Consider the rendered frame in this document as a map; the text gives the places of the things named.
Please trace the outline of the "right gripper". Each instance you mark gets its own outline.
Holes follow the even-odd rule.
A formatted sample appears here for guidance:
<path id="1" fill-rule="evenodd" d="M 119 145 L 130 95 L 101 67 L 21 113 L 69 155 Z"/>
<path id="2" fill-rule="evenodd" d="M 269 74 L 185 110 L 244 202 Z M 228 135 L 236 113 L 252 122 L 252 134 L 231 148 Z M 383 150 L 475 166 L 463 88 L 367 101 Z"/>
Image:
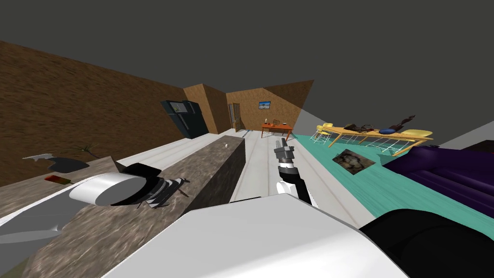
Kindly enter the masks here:
<path id="1" fill-rule="evenodd" d="M 277 140 L 275 144 L 276 148 L 274 149 L 274 153 L 278 159 L 279 165 L 293 166 L 294 147 L 288 146 L 285 138 L 281 138 L 281 142 Z"/>

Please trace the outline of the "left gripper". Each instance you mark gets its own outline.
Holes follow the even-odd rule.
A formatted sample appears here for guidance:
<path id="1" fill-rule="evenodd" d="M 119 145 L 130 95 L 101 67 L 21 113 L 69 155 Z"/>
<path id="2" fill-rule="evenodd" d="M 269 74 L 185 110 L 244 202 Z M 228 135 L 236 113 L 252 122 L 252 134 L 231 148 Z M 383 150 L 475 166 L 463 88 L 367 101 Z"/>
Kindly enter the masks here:
<path id="1" fill-rule="evenodd" d="M 189 197 L 185 192 L 181 190 L 181 186 L 184 183 L 190 182 L 189 180 L 185 178 L 178 178 L 174 180 L 165 180 L 164 183 L 162 184 L 162 187 L 160 190 L 149 197 L 146 200 L 146 203 L 148 204 L 149 207 L 152 209 L 156 209 L 159 207 L 167 206 L 168 205 L 168 199 L 175 193 L 179 192 L 185 197 Z"/>

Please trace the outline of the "orange small table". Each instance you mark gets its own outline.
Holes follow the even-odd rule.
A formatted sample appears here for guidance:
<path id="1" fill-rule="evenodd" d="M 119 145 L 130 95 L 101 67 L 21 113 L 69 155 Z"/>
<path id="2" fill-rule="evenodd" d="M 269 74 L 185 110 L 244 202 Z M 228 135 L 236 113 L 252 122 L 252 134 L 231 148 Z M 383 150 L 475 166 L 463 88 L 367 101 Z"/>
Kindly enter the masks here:
<path id="1" fill-rule="evenodd" d="M 261 138 L 263 138 L 263 134 L 265 130 L 282 130 L 282 135 L 286 136 L 286 141 L 288 141 L 290 134 L 292 133 L 293 128 L 286 123 L 280 123 L 279 120 L 275 120 L 274 123 L 268 123 L 265 120 L 265 123 L 261 125 Z"/>

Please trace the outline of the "yellow chair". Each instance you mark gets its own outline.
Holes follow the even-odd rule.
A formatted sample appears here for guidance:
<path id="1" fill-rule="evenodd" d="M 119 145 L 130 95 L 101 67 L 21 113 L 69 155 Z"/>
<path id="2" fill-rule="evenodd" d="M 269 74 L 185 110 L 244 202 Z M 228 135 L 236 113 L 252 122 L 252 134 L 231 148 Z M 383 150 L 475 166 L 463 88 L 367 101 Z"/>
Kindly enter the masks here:
<path id="1" fill-rule="evenodd" d="M 333 127 L 333 123 L 324 123 L 323 125 L 317 125 L 316 132 L 311 136 L 310 140 L 313 143 L 325 144 L 332 134 L 332 132 L 328 130 L 329 127 Z"/>
<path id="2" fill-rule="evenodd" d="M 410 130 L 403 131 L 401 134 L 415 136 L 417 138 L 427 138 L 428 136 L 432 135 L 433 132 L 426 131 L 426 130 L 410 129 Z M 405 143 L 405 145 L 403 147 L 401 147 L 400 149 L 398 149 L 392 156 L 398 156 L 398 155 L 410 150 L 412 147 L 415 147 L 415 146 L 426 141 L 426 140 L 418 140 L 418 139 L 407 139 L 407 140 L 410 142 L 413 141 L 414 143 L 411 145 L 408 145 L 407 143 Z"/>

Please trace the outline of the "brown wooden door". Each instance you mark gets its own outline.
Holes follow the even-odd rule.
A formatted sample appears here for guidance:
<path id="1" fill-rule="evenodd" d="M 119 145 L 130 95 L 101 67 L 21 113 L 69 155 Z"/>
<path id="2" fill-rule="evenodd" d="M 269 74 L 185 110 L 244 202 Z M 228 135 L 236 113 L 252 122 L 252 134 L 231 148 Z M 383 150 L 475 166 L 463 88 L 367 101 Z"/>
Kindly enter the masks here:
<path id="1" fill-rule="evenodd" d="M 239 103 L 230 103 L 229 104 L 229 112 L 231 118 L 232 127 L 236 132 L 242 130 L 241 124 L 241 116 L 240 116 L 240 104 Z"/>

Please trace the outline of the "brown mottled floor mat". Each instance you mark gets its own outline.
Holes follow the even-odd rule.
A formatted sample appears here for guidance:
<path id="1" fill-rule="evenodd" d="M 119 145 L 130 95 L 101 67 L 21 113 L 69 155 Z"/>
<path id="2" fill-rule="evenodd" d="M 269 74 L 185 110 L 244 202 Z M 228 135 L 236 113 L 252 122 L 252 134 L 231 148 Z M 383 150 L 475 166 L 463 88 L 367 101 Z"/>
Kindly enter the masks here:
<path id="1" fill-rule="evenodd" d="M 374 161 L 349 149 L 346 149 L 341 154 L 336 155 L 332 160 L 352 175 L 355 175 L 375 164 Z"/>

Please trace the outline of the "dark fridge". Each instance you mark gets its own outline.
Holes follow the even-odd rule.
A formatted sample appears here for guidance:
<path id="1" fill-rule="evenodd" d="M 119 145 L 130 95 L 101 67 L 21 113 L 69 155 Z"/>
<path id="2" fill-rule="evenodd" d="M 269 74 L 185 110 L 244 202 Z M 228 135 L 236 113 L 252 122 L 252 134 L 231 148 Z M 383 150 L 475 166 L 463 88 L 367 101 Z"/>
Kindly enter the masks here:
<path id="1" fill-rule="evenodd" d="M 194 139 L 209 133 L 198 103 L 166 100 L 161 105 L 184 137 Z"/>

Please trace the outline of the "long yellow wooden table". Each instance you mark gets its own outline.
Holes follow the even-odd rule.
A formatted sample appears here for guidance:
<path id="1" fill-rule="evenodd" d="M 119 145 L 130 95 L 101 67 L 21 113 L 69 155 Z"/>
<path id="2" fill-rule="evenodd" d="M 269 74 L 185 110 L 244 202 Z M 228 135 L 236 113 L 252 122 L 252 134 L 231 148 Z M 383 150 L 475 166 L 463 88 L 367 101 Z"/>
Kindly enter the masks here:
<path id="1" fill-rule="evenodd" d="M 402 134 L 401 128 L 405 123 L 408 123 L 415 116 L 409 116 L 406 119 L 402 120 L 399 124 L 393 125 L 387 129 L 375 129 L 372 125 L 363 125 L 361 127 L 357 127 L 356 125 L 347 125 L 346 127 L 329 127 L 328 130 L 332 132 L 332 134 L 336 134 L 337 137 L 329 144 L 331 147 L 338 140 L 356 140 L 358 137 L 362 137 L 358 143 L 361 144 L 368 138 L 374 138 L 375 140 L 368 143 L 369 147 L 374 147 L 380 149 L 382 152 L 390 151 L 392 155 L 401 147 L 407 143 L 408 145 L 413 144 L 414 142 L 410 142 L 407 139 L 418 139 L 418 140 L 432 140 L 429 136 L 427 138 L 417 138 L 415 136 L 404 135 Z"/>

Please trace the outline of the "dark thin plant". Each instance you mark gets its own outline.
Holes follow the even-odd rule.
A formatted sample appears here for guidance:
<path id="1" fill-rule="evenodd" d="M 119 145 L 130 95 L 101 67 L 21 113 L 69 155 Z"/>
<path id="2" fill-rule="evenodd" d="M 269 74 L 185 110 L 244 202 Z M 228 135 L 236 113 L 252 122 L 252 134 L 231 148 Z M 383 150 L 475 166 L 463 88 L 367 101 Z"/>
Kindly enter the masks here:
<path id="1" fill-rule="evenodd" d="M 100 157 L 99 156 L 96 156 L 95 154 L 93 154 L 92 152 L 92 149 L 94 147 L 96 147 L 97 144 L 93 144 L 93 143 L 90 143 L 90 144 L 87 144 L 87 145 L 83 145 L 83 146 L 74 146 L 74 147 L 71 147 L 70 150 L 74 150 L 74 151 L 78 151 L 78 152 L 84 152 L 84 153 L 88 153 L 90 156 L 94 157 L 94 158 L 97 158 L 99 159 Z"/>

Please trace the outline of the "red flat block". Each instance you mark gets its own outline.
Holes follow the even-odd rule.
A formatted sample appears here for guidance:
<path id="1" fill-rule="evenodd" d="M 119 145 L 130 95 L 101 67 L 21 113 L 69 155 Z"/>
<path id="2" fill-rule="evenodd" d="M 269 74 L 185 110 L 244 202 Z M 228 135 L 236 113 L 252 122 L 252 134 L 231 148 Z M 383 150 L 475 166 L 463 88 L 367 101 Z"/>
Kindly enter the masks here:
<path id="1" fill-rule="evenodd" d="M 71 180 L 66 179 L 66 178 L 63 178 L 63 177 L 60 177 L 60 176 L 56 176 L 56 175 L 47 176 L 47 177 L 44 178 L 44 180 L 50 181 L 50 182 L 54 182 L 54 183 L 58 183 L 58 184 L 61 184 L 61 185 L 73 184 L 73 182 L 71 182 Z"/>

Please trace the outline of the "purple sofa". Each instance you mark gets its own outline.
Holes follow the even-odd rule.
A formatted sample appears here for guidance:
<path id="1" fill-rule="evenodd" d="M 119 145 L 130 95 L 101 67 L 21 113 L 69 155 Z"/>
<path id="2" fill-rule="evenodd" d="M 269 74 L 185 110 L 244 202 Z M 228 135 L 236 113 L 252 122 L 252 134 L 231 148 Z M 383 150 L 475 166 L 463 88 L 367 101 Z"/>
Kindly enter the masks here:
<path id="1" fill-rule="evenodd" d="M 494 219 L 494 153 L 416 146 L 384 167 Z"/>

